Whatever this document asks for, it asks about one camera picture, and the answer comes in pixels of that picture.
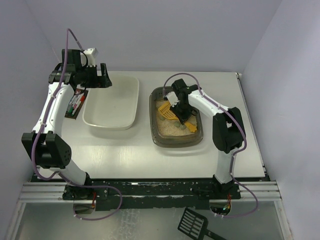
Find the yellow litter scoop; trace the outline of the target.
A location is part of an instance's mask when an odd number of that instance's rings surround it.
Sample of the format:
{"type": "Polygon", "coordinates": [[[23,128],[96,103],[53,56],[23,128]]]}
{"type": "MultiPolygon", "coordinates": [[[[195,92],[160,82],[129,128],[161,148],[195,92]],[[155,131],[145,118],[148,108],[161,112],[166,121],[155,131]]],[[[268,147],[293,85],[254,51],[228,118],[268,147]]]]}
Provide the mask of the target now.
{"type": "MultiPolygon", "coordinates": [[[[161,116],[163,116],[165,119],[167,120],[175,120],[175,121],[179,121],[179,118],[172,112],[171,110],[171,104],[166,101],[165,103],[163,103],[158,109],[158,112],[160,113],[161,116]]],[[[186,121],[185,123],[181,123],[181,125],[185,125],[186,128],[191,132],[191,133],[195,133],[198,129],[195,125],[193,125],[192,123],[186,121]]]]}

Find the brown litter box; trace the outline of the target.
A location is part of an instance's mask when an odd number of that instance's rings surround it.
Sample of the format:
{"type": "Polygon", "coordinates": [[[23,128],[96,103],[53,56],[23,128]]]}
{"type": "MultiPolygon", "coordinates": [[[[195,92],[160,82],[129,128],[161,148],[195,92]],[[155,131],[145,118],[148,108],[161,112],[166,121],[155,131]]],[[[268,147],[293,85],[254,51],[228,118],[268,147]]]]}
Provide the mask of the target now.
{"type": "Polygon", "coordinates": [[[164,95],[171,87],[155,88],[149,96],[149,118],[153,143],[162,148],[186,148],[199,144],[204,136],[200,112],[194,110],[182,124],[172,112],[171,104],[164,95]]]}

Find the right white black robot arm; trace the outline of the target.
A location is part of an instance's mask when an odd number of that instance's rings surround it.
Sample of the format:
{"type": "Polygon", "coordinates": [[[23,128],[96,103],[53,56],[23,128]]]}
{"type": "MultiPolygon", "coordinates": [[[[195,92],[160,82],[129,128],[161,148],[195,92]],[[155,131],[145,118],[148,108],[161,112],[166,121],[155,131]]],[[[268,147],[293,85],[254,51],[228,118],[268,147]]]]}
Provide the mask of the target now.
{"type": "Polygon", "coordinates": [[[212,141],[218,149],[217,170],[213,175],[213,187],[218,193],[227,193],[234,187],[233,163],[242,144],[246,144],[246,133],[240,110],[221,105],[209,97],[198,85],[188,86],[183,79],[171,85],[172,92],[165,97],[170,110],[184,124],[194,110],[212,120],[212,141]]]}

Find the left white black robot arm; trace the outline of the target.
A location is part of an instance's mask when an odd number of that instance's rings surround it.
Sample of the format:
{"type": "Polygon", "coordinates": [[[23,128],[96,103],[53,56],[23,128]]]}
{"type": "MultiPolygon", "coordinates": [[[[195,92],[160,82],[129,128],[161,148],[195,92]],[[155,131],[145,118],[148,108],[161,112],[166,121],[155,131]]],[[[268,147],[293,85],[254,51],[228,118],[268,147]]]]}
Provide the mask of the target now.
{"type": "Polygon", "coordinates": [[[23,133],[22,145],[30,157],[34,173],[49,169],[67,183],[85,186],[88,174],[72,160],[71,147],[62,139],[62,125],[78,86],[85,89],[109,88],[112,82],[105,63],[96,64],[96,48],[63,49],[62,62],[48,77],[48,93],[41,115],[31,132],[23,133]]]}

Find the green clump three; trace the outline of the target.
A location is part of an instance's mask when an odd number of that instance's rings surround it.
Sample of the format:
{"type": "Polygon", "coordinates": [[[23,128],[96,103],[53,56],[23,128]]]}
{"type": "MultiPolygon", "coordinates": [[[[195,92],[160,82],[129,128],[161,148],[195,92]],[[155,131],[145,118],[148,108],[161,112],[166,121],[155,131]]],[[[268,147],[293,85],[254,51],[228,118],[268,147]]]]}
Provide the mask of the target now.
{"type": "Polygon", "coordinates": [[[181,124],[180,124],[179,121],[176,121],[176,122],[174,123],[174,126],[177,127],[177,128],[178,128],[180,125],[181,125],[181,124]]]}

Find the green clump four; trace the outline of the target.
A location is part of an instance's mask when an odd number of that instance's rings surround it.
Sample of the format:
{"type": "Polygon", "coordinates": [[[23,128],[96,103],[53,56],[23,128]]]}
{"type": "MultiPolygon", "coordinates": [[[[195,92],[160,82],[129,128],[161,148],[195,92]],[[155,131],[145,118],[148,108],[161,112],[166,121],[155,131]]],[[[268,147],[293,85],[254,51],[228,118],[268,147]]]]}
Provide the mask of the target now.
{"type": "Polygon", "coordinates": [[[187,127],[186,127],[184,124],[182,124],[182,125],[180,126],[180,128],[181,128],[182,130],[184,130],[184,129],[186,129],[187,127]]]}

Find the dark book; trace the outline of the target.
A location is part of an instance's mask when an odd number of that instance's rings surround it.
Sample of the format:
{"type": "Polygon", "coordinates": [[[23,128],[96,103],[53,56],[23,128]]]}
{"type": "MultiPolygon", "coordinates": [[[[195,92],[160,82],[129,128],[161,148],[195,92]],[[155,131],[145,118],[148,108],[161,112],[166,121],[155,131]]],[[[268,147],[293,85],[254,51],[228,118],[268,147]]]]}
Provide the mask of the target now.
{"type": "Polygon", "coordinates": [[[72,98],[68,103],[67,110],[64,115],[65,118],[74,119],[74,120],[77,119],[78,114],[80,113],[80,110],[83,104],[85,103],[88,93],[89,91],[86,88],[84,89],[77,88],[75,90],[72,98]]]}

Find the pack of markers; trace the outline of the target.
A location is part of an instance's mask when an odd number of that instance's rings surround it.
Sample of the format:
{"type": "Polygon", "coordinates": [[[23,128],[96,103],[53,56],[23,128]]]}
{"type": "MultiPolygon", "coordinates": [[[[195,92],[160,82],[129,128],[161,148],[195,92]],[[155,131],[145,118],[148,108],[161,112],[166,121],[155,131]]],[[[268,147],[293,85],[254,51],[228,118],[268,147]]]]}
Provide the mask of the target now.
{"type": "Polygon", "coordinates": [[[69,104],[68,104],[68,107],[67,107],[67,110],[66,110],[66,114],[69,115],[69,116],[73,116],[74,115],[74,111],[75,109],[77,108],[77,106],[81,103],[81,99],[85,96],[85,93],[79,93],[79,94],[76,94],[74,95],[69,104]]]}

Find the white plastic tub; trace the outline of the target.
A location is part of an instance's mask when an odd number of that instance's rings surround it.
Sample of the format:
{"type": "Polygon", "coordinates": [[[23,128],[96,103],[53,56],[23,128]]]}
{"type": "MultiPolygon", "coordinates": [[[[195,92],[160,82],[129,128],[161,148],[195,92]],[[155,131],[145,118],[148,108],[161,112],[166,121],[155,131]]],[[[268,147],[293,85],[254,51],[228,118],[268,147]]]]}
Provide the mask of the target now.
{"type": "Polygon", "coordinates": [[[84,102],[82,120],[104,130],[127,130],[136,117],[140,82],[136,77],[110,74],[112,86],[91,88],[84,102]]]}

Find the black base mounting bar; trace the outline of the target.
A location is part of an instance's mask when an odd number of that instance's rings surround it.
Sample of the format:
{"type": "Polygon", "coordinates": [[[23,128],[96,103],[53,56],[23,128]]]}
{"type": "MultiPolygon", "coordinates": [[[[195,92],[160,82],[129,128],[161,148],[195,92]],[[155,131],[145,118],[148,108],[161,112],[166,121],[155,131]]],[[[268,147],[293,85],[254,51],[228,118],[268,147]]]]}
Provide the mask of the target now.
{"type": "Polygon", "coordinates": [[[219,186],[209,178],[90,179],[84,187],[66,185],[63,200],[95,200],[97,211],[153,208],[195,208],[208,210],[211,200],[226,202],[241,198],[239,186],[219,186]]]}

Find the black slotted spatula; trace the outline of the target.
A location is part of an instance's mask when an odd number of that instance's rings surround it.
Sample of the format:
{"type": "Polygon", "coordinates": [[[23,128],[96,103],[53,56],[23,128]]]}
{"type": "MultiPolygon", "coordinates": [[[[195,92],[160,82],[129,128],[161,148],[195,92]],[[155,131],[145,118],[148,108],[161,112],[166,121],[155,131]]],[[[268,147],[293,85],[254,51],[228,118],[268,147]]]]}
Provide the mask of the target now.
{"type": "Polygon", "coordinates": [[[224,237],[208,230],[208,219],[186,207],[183,211],[177,230],[192,240],[203,240],[205,236],[213,240],[226,240],[224,237]]]}

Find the aluminium rail frame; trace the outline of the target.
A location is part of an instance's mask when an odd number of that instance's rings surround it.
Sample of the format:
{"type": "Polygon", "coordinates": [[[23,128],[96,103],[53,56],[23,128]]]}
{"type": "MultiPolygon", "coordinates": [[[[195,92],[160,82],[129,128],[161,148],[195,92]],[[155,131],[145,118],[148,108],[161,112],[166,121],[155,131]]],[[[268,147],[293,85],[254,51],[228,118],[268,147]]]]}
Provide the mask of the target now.
{"type": "MultiPolygon", "coordinates": [[[[253,202],[258,199],[260,202],[268,201],[281,201],[283,198],[281,196],[278,185],[275,181],[271,182],[246,182],[244,184],[246,187],[250,188],[252,193],[249,193],[243,187],[238,191],[240,194],[239,198],[235,196],[231,197],[232,201],[236,202],[253,202]]],[[[19,195],[21,201],[26,202],[54,202],[62,201],[63,193],[65,190],[65,184],[62,182],[53,183],[40,183],[40,182],[27,182],[23,185],[22,190],[19,195]]],[[[191,197],[191,194],[186,193],[164,193],[164,194],[147,194],[143,192],[142,194],[122,194],[123,198],[133,198],[142,199],[146,197],[155,197],[158,199],[164,198],[182,198],[191,197]]]]}

